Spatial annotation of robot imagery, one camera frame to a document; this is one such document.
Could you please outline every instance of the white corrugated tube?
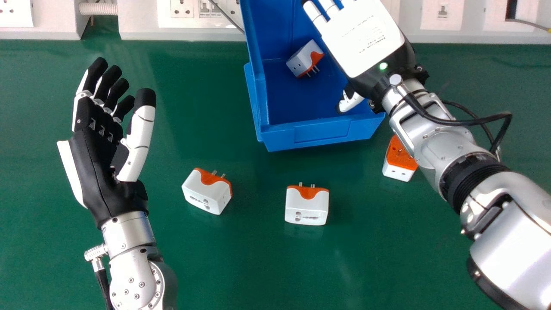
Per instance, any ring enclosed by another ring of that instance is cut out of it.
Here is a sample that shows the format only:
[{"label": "white corrugated tube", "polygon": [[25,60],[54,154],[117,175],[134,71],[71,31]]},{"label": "white corrugated tube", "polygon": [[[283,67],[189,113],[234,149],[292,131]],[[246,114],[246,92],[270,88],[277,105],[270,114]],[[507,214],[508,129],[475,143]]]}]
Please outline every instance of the white corrugated tube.
[{"label": "white corrugated tube", "polygon": [[87,3],[78,4],[82,15],[118,15],[116,3]]}]

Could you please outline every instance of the green table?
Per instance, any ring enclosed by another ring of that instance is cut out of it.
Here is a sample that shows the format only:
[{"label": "green table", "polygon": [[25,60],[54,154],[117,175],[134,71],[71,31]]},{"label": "green table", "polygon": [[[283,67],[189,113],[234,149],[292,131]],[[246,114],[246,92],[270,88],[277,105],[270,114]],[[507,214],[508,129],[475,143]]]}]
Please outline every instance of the green table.
[{"label": "green table", "polygon": [[[497,309],[467,275],[458,217],[424,177],[382,176],[386,121],[368,141],[268,153],[255,138],[245,44],[123,42],[113,19],[97,21],[79,42],[0,41],[0,308],[104,308],[83,259],[101,234],[56,148],[71,135],[83,70],[103,56],[133,93],[158,94],[141,180],[181,309]],[[551,46],[415,47],[429,89],[450,82],[446,99],[515,114],[504,161],[551,190]],[[232,182],[221,216],[183,199],[194,167]],[[327,225],[284,222],[285,187],[299,181],[330,189]]]}]

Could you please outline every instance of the blue box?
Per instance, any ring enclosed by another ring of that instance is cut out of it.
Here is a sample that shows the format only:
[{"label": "blue box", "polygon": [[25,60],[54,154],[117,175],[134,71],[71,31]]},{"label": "blue box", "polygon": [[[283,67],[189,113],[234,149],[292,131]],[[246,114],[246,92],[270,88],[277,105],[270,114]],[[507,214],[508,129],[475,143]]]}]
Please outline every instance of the blue box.
[{"label": "blue box", "polygon": [[[245,78],[256,137],[269,152],[369,139],[385,118],[366,102],[346,114],[336,106],[347,84],[301,0],[241,0],[250,62]],[[285,62],[314,39],[325,52],[311,78],[297,79]]]}]

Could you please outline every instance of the power adapter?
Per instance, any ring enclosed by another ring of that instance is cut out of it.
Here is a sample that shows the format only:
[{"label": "power adapter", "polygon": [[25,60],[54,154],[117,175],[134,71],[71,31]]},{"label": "power adapter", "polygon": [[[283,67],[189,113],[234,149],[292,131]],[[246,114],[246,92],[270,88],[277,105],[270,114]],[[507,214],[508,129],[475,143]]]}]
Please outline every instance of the power adapter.
[{"label": "power adapter", "polygon": [[225,174],[216,175],[201,168],[195,168],[182,184],[183,196],[187,202],[201,210],[220,215],[232,198],[231,183]]},{"label": "power adapter", "polygon": [[404,148],[396,135],[390,139],[390,144],[386,151],[385,163],[382,166],[384,176],[409,182],[413,173],[417,170],[417,163]]},{"label": "power adapter", "polygon": [[329,190],[315,185],[287,186],[285,222],[300,225],[325,225],[329,213]]},{"label": "power adapter", "polygon": [[320,71],[317,63],[323,56],[324,53],[318,44],[316,44],[316,41],[310,40],[293,54],[286,64],[297,78],[301,78],[304,75],[310,77],[311,72],[317,74]]}]

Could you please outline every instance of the robotic hand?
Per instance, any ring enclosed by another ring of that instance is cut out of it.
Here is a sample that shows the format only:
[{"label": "robotic hand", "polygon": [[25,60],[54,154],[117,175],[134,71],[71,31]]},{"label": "robotic hand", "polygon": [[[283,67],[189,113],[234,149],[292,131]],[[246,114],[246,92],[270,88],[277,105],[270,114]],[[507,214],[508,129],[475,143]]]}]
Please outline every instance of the robotic hand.
[{"label": "robotic hand", "polygon": [[476,145],[434,93],[424,88],[425,69],[379,0],[319,0],[303,3],[333,59],[349,81],[341,112],[370,98],[432,187],[460,217],[462,234],[474,241],[468,272],[480,289],[504,309],[551,309],[551,196],[523,175],[510,172],[496,148]]},{"label": "robotic hand", "polygon": [[[148,219],[147,193],[138,180],[149,150],[155,93],[127,96],[121,69],[98,58],[85,72],[73,105],[73,137],[58,141],[77,201],[94,217],[105,243],[84,253],[107,309],[176,309],[176,276],[162,259]],[[135,106],[123,136],[121,122]],[[111,285],[101,258],[108,254]]]}]

